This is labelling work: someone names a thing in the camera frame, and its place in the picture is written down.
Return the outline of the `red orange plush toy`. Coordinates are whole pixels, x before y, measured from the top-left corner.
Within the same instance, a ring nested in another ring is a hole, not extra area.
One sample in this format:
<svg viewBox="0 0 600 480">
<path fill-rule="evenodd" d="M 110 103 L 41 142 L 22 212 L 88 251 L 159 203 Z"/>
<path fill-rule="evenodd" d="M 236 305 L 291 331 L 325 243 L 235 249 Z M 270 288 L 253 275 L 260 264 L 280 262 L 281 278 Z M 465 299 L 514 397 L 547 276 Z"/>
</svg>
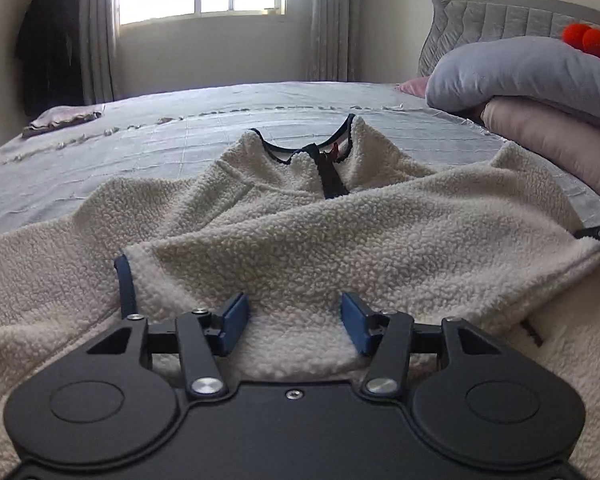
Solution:
<svg viewBox="0 0 600 480">
<path fill-rule="evenodd" d="M 562 31 L 562 41 L 583 53 L 600 58 L 600 29 L 574 23 Z"/>
</svg>

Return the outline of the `grey curtain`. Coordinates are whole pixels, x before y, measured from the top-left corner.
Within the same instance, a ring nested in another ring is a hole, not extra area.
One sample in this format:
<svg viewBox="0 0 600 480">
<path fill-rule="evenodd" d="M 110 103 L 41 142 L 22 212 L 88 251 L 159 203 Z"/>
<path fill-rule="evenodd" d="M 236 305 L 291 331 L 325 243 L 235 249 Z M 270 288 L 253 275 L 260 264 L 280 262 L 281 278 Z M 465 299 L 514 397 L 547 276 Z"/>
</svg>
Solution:
<svg viewBox="0 0 600 480">
<path fill-rule="evenodd" d="M 79 26 L 84 101 L 112 102 L 119 96 L 116 0 L 79 0 Z"/>
<path fill-rule="evenodd" d="M 360 79 L 361 0 L 312 0 L 309 80 Z"/>
</svg>

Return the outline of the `dark hanging coat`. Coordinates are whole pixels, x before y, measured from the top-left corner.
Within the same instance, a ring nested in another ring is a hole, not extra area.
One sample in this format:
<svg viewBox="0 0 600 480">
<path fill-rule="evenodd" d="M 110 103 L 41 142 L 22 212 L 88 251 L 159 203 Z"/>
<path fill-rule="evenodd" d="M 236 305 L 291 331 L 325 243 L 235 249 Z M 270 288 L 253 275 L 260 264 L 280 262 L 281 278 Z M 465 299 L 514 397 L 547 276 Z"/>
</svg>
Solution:
<svg viewBox="0 0 600 480">
<path fill-rule="evenodd" d="M 24 114 L 84 103 L 79 0 L 32 0 L 15 48 L 22 66 Z"/>
</svg>

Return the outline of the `right grey curtain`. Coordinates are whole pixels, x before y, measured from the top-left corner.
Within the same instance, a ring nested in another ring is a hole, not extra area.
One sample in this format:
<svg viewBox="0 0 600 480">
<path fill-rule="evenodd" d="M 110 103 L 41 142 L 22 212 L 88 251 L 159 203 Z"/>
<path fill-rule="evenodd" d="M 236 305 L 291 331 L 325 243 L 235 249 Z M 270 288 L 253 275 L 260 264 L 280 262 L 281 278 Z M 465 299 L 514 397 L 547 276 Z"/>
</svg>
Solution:
<svg viewBox="0 0 600 480">
<path fill-rule="evenodd" d="M 361 0 L 312 0 L 309 80 L 360 79 Z"/>
</svg>

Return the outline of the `left grey curtain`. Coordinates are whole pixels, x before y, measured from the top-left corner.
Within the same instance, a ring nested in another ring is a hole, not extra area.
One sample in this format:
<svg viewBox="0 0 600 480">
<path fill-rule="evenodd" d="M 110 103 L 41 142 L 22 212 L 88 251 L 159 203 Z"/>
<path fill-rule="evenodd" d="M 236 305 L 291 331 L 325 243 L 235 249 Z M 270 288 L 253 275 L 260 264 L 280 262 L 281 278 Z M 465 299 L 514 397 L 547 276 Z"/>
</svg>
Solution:
<svg viewBox="0 0 600 480">
<path fill-rule="evenodd" d="M 84 101 L 112 102 L 119 96 L 116 0 L 79 0 L 79 26 Z"/>
</svg>

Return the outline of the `grey checked bedspread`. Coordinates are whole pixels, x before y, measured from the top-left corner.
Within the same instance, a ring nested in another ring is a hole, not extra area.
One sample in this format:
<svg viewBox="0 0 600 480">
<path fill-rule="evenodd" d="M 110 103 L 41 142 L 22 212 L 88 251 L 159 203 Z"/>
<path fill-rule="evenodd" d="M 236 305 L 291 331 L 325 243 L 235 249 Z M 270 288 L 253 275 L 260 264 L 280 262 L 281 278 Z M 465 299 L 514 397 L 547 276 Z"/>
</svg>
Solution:
<svg viewBox="0 0 600 480">
<path fill-rule="evenodd" d="M 137 269 L 584 266 L 600 199 L 378 84 L 144 96 L 0 149 L 0 281 Z"/>
</svg>

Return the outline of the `small folded pink cloth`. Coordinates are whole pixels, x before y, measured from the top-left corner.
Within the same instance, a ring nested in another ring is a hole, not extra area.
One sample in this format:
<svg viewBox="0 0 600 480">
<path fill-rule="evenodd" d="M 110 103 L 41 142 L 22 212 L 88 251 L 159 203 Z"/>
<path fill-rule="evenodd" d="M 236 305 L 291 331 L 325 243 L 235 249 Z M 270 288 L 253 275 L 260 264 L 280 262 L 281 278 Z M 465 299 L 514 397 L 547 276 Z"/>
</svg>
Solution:
<svg viewBox="0 0 600 480">
<path fill-rule="evenodd" d="M 92 122 L 102 117 L 105 107 L 102 104 L 85 106 L 55 106 L 29 122 L 22 130 L 23 139 L 38 136 L 63 128 Z"/>
</svg>

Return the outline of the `cream fleece jacket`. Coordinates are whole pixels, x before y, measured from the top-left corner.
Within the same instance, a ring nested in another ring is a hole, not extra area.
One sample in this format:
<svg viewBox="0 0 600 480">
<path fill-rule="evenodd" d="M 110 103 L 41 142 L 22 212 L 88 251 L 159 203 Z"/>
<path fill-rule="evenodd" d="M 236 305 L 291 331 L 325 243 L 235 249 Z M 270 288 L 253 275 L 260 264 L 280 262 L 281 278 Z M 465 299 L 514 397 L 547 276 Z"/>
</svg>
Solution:
<svg viewBox="0 0 600 480">
<path fill-rule="evenodd" d="M 588 416 L 576 465 L 600 479 L 600 243 L 540 160 L 513 143 L 432 168 L 362 118 L 335 154 L 284 154 L 248 131 L 198 176 L 112 179 L 72 214 L 0 235 L 0 477 L 17 461 L 7 397 L 114 326 L 114 258 L 143 318 L 247 295 L 227 363 L 245 379 L 363 373 L 343 292 L 432 323 L 459 316 L 576 388 Z"/>
</svg>

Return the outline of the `pink pillow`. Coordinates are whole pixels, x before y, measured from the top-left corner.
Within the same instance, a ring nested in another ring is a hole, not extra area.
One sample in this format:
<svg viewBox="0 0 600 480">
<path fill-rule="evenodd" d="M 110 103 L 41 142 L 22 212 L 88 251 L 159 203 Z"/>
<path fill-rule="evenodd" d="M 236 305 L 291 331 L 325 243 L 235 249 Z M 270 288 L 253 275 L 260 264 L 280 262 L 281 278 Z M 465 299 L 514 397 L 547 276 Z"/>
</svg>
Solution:
<svg viewBox="0 0 600 480">
<path fill-rule="evenodd" d="M 523 98 L 494 98 L 481 118 L 491 132 L 573 174 L 600 196 L 600 129 Z"/>
</svg>

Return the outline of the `grey quilted headboard cushion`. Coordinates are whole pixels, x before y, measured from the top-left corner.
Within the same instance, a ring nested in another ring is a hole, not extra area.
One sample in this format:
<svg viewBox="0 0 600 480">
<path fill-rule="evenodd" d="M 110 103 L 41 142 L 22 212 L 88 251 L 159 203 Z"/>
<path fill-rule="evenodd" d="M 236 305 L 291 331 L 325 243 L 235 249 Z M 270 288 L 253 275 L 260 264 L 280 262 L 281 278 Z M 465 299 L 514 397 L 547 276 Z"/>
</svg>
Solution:
<svg viewBox="0 0 600 480">
<path fill-rule="evenodd" d="M 431 26 L 420 50 L 418 76 L 428 76 L 450 51 L 475 42 L 535 36 L 562 38 L 582 23 L 600 29 L 600 11 L 562 0 L 431 0 Z"/>
</svg>

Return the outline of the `grey folded blanket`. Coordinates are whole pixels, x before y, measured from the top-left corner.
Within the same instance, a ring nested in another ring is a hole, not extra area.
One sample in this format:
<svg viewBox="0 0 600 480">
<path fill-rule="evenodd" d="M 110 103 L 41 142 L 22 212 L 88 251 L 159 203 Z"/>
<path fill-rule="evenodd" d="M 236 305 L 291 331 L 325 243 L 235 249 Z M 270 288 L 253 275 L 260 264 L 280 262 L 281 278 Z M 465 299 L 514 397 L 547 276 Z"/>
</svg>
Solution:
<svg viewBox="0 0 600 480">
<path fill-rule="evenodd" d="M 547 37 L 465 44 L 438 62 L 425 99 L 452 113 L 504 96 L 556 107 L 600 128 L 600 58 Z"/>
</svg>

